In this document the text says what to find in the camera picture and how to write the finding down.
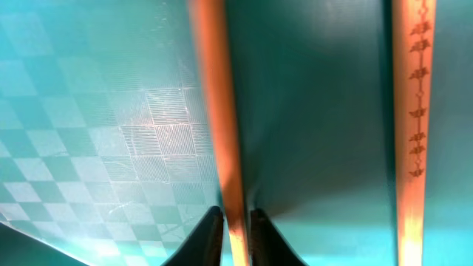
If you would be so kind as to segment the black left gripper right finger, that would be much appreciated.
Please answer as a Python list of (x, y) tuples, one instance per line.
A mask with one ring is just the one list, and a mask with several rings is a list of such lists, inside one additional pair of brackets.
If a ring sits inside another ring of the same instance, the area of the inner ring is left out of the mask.
[(250, 253), (253, 266), (305, 266), (259, 208), (251, 211)]

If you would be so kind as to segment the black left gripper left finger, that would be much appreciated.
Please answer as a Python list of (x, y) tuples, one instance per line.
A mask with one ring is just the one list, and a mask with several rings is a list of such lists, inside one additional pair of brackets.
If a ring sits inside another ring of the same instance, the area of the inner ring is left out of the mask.
[(220, 207), (210, 207), (178, 250), (164, 266), (220, 266), (224, 215)]

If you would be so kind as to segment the wooden chopstick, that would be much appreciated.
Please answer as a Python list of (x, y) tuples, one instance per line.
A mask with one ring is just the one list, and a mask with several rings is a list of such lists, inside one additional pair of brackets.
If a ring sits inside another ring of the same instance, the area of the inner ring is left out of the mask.
[(398, 264), (421, 266), (435, 0), (392, 3)]
[(233, 261), (249, 265), (225, 2), (194, 0), (189, 2), (189, 10)]

